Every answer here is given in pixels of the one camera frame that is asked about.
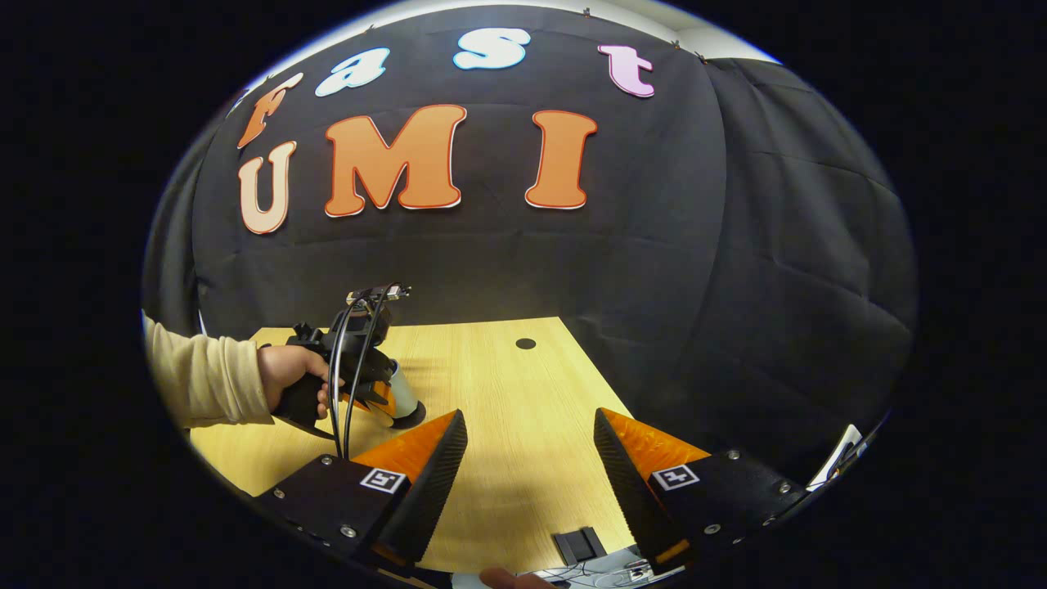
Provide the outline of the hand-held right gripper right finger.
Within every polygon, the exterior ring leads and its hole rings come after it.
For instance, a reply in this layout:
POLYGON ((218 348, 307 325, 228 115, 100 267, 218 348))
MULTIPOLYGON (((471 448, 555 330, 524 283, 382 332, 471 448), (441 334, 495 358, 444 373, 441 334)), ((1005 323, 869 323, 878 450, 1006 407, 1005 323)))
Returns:
POLYGON ((608 407, 595 411, 592 437, 636 547, 654 573, 740 551, 811 495, 751 452, 701 450, 608 407))

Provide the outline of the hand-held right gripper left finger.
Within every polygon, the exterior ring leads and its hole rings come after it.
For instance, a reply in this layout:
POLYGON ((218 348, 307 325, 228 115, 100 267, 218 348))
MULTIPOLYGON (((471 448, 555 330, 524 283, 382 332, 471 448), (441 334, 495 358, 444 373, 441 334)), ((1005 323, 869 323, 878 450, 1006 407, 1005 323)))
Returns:
POLYGON ((413 568, 433 539, 467 444, 463 411, 449 411, 352 460, 315 458, 255 504, 337 558, 413 568))

